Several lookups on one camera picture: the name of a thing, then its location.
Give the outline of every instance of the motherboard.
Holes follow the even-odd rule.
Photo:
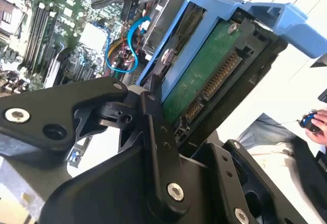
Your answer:
[[[122,39],[133,20],[121,20],[122,4],[93,9],[95,1],[0,0],[0,91],[102,76],[106,46]]]

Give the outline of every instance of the computer mouse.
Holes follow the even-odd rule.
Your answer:
[[[302,128],[307,128],[309,131],[317,133],[321,131],[321,129],[315,126],[311,120],[314,118],[314,115],[317,114],[317,110],[312,110],[306,115],[303,115],[302,119],[299,120],[299,124]]]

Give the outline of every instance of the hand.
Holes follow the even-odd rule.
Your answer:
[[[312,119],[311,122],[319,127],[321,131],[313,133],[306,129],[306,135],[314,142],[327,146],[327,111],[318,111],[318,113],[314,115],[314,118],[315,119]]]

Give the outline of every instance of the finger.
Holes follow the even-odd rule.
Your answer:
[[[313,140],[314,142],[318,142],[318,138],[317,135],[313,134],[311,131],[309,131],[308,129],[306,129],[306,135]]]
[[[327,125],[321,121],[318,121],[316,119],[311,119],[311,122],[318,128],[320,128],[322,131],[327,133]]]
[[[319,119],[320,121],[327,123],[327,115],[315,114],[314,118]]]
[[[327,111],[326,110],[319,110],[317,113],[327,116]]]
[[[313,133],[311,131],[309,131],[308,129],[306,129],[306,135],[314,142],[318,143],[318,144],[322,144],[322,145],[326,145],[326,139],[324,135],[318,134],[318,133]]]

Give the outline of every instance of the silver screw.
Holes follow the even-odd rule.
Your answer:
[[[246,216],[243,210],[235,208],[235,216],[241,224],[249,224],[249,218]]]
[[[237,148],[237,149],[240,149],[241,148],[241,146],[237,143],[237,142],[233,142],[233,144],[234,144],[234,146]]]
[[[176,201],[182,201],[184,199],[183,189],[177,183],[168,184],[167,191],[170,197]]]
[[[25,123],[30,117],[28,111],[21,108],[11,108],[5,112],[6,120],[13,123]]]
[[[237,24],[236,23],[233,23],[232,25],[230,25],[227,33],[228,34],[233,34],[236,30],[237,30]]]
[[[155,97],[153,95],[148,95],[148,98],[155,101]]]
[[[123,88],[123,87],[122,87],[120,84],[118,84],[118,83],[114,83],[113,86],[116,87],[116,88],[119,89],[119,90],[121,90],[121,89]]]

